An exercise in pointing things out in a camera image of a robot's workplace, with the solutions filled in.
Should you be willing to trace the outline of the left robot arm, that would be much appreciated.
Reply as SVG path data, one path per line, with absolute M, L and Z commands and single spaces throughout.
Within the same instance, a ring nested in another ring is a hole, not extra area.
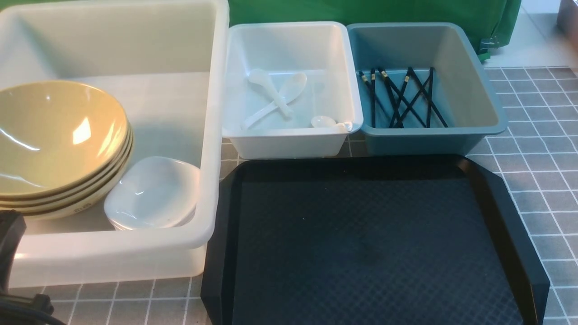
M 51 298 L 34 291 L 19 295 L 15 288 L 16 255 L 27 229 L 23 214 L 16 210 L 0 213 L 0 290 L 3 325 L 64 325 L 53 315 L 55 308 Z

